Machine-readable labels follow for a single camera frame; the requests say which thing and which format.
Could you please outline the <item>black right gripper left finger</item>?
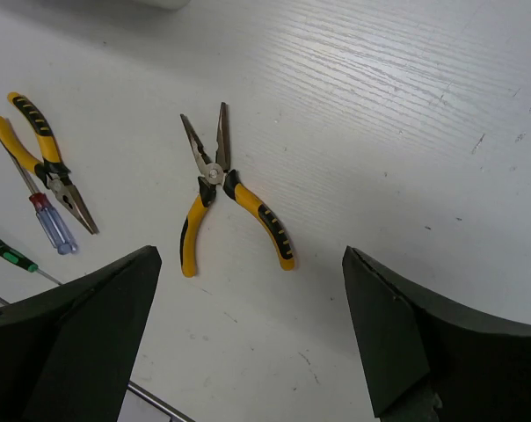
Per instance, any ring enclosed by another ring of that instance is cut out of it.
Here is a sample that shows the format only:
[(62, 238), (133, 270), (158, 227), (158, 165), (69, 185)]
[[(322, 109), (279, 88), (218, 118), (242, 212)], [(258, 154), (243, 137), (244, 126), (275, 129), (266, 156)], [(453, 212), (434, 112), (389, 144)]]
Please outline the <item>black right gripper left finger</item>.
[(115, 421), (162, 265), (144, 246), (0, 307), (0, 421)]

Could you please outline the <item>blue red handled screwdriver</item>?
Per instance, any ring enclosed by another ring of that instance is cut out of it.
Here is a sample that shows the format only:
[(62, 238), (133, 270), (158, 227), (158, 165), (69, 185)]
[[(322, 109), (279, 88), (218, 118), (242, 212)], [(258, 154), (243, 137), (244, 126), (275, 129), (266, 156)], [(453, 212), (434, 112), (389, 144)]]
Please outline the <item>blue red handled screwdriver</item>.
[(29, 189), (31, 193), (29, 201), (32, 203), (36, 217), (53, 247), (60, 255), (77, 252), (76, 241), (67, 225), (50, 203), (46, 194), (40, 191), (29, 175), (29, 171), (35, 173), (37, 165), (40, 166), (39, 169), (42, 171), (41, 162), (25, 149), (11, 128), (9, 121), (1, 116), (0, 142), (10, 155), (12, 162)]

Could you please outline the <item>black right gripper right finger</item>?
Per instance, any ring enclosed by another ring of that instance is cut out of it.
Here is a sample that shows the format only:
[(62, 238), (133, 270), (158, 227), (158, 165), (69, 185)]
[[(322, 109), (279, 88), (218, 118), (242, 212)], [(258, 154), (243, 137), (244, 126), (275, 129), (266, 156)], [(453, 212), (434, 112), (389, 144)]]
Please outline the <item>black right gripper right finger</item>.
[(531, 325), (448, 299), (347, 248), (346, 296), (381, 421), (531, 421)]

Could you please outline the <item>slim black green screwdriver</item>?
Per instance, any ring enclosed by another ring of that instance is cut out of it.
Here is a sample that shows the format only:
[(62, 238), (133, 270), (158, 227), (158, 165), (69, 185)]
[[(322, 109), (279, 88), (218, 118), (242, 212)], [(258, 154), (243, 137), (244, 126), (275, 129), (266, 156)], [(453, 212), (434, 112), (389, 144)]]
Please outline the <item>slim black green screwdriver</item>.
[(12, 265), (19, 267), (29, 273), (38, 273), (47, 280), (52, 281), (54, 284), (60, 286), (62, 282), (55, 279), (51, 275), (45, 273), (40, 267), (31, 259), (26, 257), (23, 253), (9, 246), (5, 241), (0, 239), (0, 258), (6, 260)]

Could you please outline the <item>yellow black needle-nose pliers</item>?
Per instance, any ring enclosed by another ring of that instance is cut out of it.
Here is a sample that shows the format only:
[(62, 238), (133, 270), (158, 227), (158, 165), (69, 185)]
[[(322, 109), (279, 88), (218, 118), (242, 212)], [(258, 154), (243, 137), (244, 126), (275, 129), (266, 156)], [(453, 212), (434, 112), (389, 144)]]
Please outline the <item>yellow black needle-nose pliers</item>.
[(185, 129), (193, 158), (197, 164), (199, 192), (191, 205), (181, 231), (179, 259), (181, 272), (187, 278), (197, 274), (196, 242), (200, 225), (214, 203), (218, 186), (240, 207), (249, 212), (265, 229), (285, 271), (295, 268), (293, 246), (285, 227), (277, 215), (251, 190), (243, 185), (238, 171), (231, 167), (229, 107), (222, 102), (216, 131), (217, 149), (210, 157), (191, 121), (184, 114), (180, 119)]

